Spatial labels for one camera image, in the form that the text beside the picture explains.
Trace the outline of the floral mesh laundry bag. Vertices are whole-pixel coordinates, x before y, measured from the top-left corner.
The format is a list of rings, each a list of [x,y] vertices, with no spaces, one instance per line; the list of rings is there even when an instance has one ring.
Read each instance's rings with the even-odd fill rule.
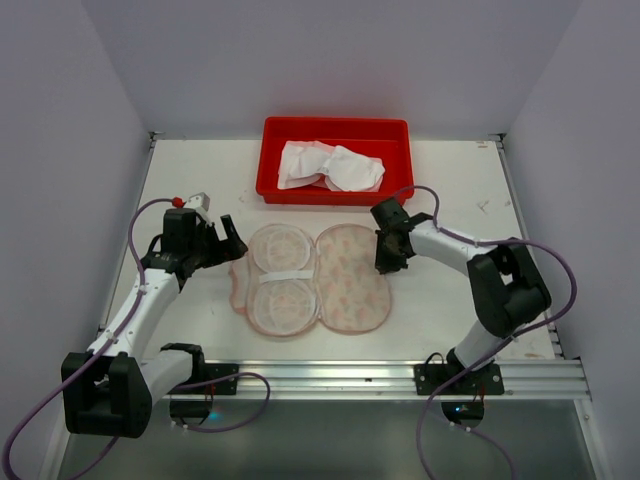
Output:
[[[318,322],[346,335],[374,331],[392,307],[375,250],[376,234],[361,225],[336,225],[315,239],[293,225],[264,226],[230,267],[230,305],[272,337],[293,337]]]

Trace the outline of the pink bra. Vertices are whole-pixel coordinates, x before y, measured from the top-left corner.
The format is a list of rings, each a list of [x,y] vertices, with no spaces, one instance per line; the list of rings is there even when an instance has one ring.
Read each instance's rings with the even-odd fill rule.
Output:
[[[303,184],[301,185],[302,188],[317,187],[317,188],[327,189],[331,191],[334,190],[333,183],[324,174],[315,174],[309,177],[305,177],[305,178],[302,178],[301,181],[303,182]]]

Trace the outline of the white bra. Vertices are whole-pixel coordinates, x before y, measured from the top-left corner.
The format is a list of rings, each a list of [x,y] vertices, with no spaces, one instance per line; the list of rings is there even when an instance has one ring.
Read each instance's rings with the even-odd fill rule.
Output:
[[[301,188],[302,178],[326,175],[333,192],[377,192],[386,169],[380,158],[320,141],[287,141],[281,151],[277,188]]]

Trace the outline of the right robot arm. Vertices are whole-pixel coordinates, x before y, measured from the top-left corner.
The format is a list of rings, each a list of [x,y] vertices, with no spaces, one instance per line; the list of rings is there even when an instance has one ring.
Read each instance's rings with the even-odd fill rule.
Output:
[[[422,376],[434,386],[451,379],[453,388],[482,375],[521,327],[551,306],[551,295],[528,248],[518,241],[471,240],[437,224],[433,215],[409,215],[393,197],[371,208],[378,229],[375,268],[381,275],[425,257],[469,281],[477,320],[439,365],[426,362]]]

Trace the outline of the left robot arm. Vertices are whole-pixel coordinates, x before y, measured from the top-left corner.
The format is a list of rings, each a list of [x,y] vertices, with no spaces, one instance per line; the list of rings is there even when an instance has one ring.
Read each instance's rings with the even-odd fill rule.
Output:
[[[200,346],[169,343],[149,361],[147,345],[168,307],[201,269],[240,259],[247,252],[229,215],[225,235],[197,208],[165,211],[162,231],[137,261],[127,300],[83,353],[61,366],[65,424],[73,434],[138,438],[165,395],[206,378]]]

